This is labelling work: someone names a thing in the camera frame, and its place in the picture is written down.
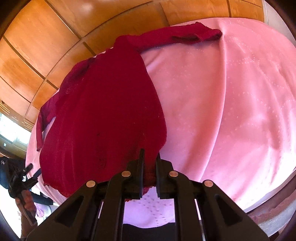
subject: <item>person's hand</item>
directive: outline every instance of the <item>person's hand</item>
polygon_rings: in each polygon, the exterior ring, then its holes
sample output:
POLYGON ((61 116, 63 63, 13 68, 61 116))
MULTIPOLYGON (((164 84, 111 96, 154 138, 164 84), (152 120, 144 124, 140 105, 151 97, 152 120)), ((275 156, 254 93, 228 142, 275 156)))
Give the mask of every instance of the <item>person's hand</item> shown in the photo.
MULTIPOLYGON (((27 209, 28 211, 30 211, 33 215, 33 217, 35 217, 35 214, 36 214, 36 206, 33 202, 33 198, 32 198, 32 195, 31 195, 31 192, 29 190, 24 190, 22 191, 22 195, 24 197, 24 201, 25 201, 25 205, 24 205, 24 208, 27 209)), ((19 198, 16 198, 15 199, 15 203, 18 207, 18 209, 20 210, 21 214, 25 217, 25 214, 23 213, 23 209, 21 208, 21 202, 20 202, 20 199, 19 198)))

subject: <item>red knit garment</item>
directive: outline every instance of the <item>red knit garment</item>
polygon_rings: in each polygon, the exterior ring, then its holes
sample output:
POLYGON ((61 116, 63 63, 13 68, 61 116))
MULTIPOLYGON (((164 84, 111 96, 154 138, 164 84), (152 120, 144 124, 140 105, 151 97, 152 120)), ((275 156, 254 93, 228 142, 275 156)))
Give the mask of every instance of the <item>red knit garment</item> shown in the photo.
POLYGON ((216 40, 201 23, 120 36, 106 53, 75 65, 41 108, 37 149, 45 185, 69 197, 88 180, 103 182, 145 149, 144 185, 155 184, 155 159, 166 141, 156 90, 140 53, 172 43, 216 40), (42 131, 56 116, 43 143, 42 131))

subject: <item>dark clothing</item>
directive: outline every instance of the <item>dark clothing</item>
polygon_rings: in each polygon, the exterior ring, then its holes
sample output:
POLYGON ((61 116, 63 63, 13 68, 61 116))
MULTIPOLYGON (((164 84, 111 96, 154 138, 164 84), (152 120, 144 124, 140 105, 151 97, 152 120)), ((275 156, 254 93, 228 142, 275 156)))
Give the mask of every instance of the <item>dark clothing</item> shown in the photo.
MULTIPOLYGON (((7 157, 0 157, 0 185, 5 189, 9 188, 9 182, 13 173, 25 168, 25 160, 14 160, 7 157)), ((33 201, 43 205, 53 205, 51 198, 46 198, 31 192, 33 201)))
POLYGON ((175 241, 176 224, 167 223, 166 225, 142 229, 130 224, 122 227, 122 241, 175 241))

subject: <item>person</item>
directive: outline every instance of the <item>person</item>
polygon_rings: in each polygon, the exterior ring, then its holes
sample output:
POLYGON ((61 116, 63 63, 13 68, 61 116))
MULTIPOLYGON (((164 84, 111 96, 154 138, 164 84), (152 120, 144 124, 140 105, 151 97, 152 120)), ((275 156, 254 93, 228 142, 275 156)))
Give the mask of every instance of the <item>person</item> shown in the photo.
MULTIPOLYGON (((25 168, 25 160, 14 160, 8 157, 0 157, 0 185, 5 189, 9 188, 9 181, 15 171, 25 168)), ((30 195, 35 203, 43 205, 53 205, 53 200, 43 197, 30 191, 30 195)))
MULTIPOLYGON (((33 197, 32 197, 32 192, 30 192, 29 190, 26 190, 24 192, 24 201, 25 201, 25 205, 24 208, 27 209, 28 211, 36 214, 37 208, 34 204, 33 201, 33 197)), ((28 219, 26 218, 25 214, 22 211, 21 207, 21 202, 19 198, 15 199, 15 203, 21 213, 21 227, 22 227, 22 231, 21 231, 21 241, 25 241, 29 235, 30 232, 32 232, 38 225, 35 224, 34 226, 31 226, 28 219)))

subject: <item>wooden ceiling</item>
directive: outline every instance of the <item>wooden ceiling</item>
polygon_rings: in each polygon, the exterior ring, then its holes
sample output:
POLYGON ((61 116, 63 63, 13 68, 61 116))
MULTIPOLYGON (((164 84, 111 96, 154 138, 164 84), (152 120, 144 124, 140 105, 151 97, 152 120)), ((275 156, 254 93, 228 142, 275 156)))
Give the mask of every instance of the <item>wooden ceiling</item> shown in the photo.
POLYGON ((0 40, 0 112, 31 130, 77 62, 124 34, 212 17, 264 21, 261 0, 31 0, 0 40))

